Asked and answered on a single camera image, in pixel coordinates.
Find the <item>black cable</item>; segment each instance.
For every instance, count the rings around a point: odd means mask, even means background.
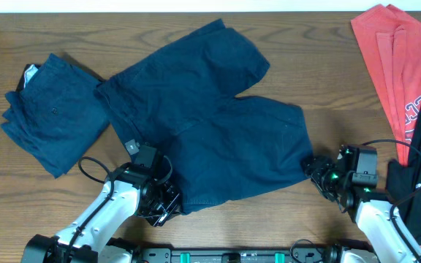
[[[307,240],[307,239],[300,239],[300,240],[297,240],[297,241],[295,241],[295,243],[293,243],[293,245],[290,247],[290,256],[292,257],[292,259],[293,260],[295,260],[297,263],[302,263],[300,260],[298,260],[295,256],[293,256],[293,248],[299,243],[299,242],[302,242],[302,241],[305,241],[305,242],[308,242],[308,243],[310,243],[310,244],[312,244],[313,245],[313,247],[314,247],[314,249],[316,249],[316,251],[319,253],[319,255],[321,256],[321,259],[320,260],[318,260],[318,261],[316,261],[316,262],[313,262],[313,263],[320,263],[320,262],[322,262],[322,252],[321,251],[319,251],[319,249],[316,247],[316,245],[314,245],[314,243],[313,242],[311,242],[310,240]]]
[[[77,162],[77,166],[79,167],[79,170],[85,175],[87,176],[89,179],[96,181],[97,183],[105,183],[104,181],[97,179],[95,177],[93,177],[92,175],[89,175],[83,168],[82,168],[82,161],[83,160],[89,160],[89,161],[93,161],[94,163],[98,164],[99,166],[101,166],[103,168],[103,170],[105,170],[105,172],[107,172],[107,175],[110,174],[109,169],[99,160],[92,158],[92,157],[88,157],[88,156],[84,156],[81,159],[79,159],[79,161]]]
[[[400,144],[400,145],[405,145],[405,146],[411,148],[412,150],[414,150],[419,155],[419,157],[421,158],[421,153],[417,148],[415,148],[414,146],[412,146],[408,143],[401,142],[401,141],[398,141],[398,140],[392,140],[392,139],[372,140],[370,142],[363,143],[363,145],[370,145],[370,144],[379,143],[379,142],[392,142],[392,143],[396,143],[396,144]],[[401,236],[402,240],[405,242],[407,247],[410,249],[412,254],[415,256],[415,259],[417,259],[417,261],[421,263],[421,256],[415,251],[414,247],[412,247],[411,243],[407,240],[406,236],[402,233],[401,229],[399,228],[398,223],[395,220],[396,217],[394,216],[394,209],[398,205],[400,205],[400,204],[404,203],[405,201],[411,199],[412,197],[414,197],[415,195],[417,195],[420,192],[421,192],[421,186],[419,188],[417,188],[415,191],[413,191],[412,193],[410,193],[409,195],[407,195],[406,197],[404,197],[404,198],[400,199],[399,201],[395,202],[394,204],[392,204],[392,207],[389,211],[389,214],[390,214],[390,218],[391,218],[391,221],[392,221],[392,225],[394,225],[395,230],[398,232],[399,236]]]
[[[157,216],[160,216],[160,215],[154,215],[154,216],[138,216],[138,215],[134,215],[135,217],[138,217],[138,218],[153,218],[153,217],[157,217]]]
[[[113,192],[115,191],[114,178],[112,177],[112,174],[111,174],[110,170],[103,163],[101,163],[100,161],[98,161],[97,159],[94,159],[94,158],[91,158],[91,157],[88,157],[88,156],[82,157],[79,160],[79,162],[77,163],[77,165],[79,166],[80,171],[85,176],[87,176],[88,178],[90,178],[90,179],[92,179],[92,180],[94,180],[96,182],[99,182],[99,183],[104,183],[101,180],[90,176],[87,172],[84,171],[84,169],[82,169],[81,162],[82,162],[82,160],[85,160],[85,159],[97,163],[98,165],[100,165],[105,170],[105,172],[107,172],[107,177],[109,178],[110,185],[111,185],[111,187],[110,187],[110,193],[107,194],[107,196],[105,197],[105,199],[103,200],[103,202],[100,203],[100,205],[97,208],[95,208],[94,211],[92,211],[92,213],[84,220],[84,222],[80,226],[78,226],[76,228],[76,232],[73,234],[71,240],[69,241],[69,245],[67,246],[66,253],[64,254],[64,262],[65,263],[68,262],[68,258],[69,258],[69,255],[71,254],[72,246],[74,245],[74,242],[76,241],[76,239],[79,237],[80,233],[82,233],[82,231],[87,226],[88,222],[100,211],[100,209],[102,209],[102,207],[108,201],[110,201],[111,197],[113,196]]]
[[[342,204],[341,204],[341,202],[339,201],[339,198],[338,197],[336,197],[335,199],[335,202],[337,203],[337,205],[339,206],[339,210],[341,211],[341,213],[346,213],[347,212],[347,208],[343,208],[342,209]]]

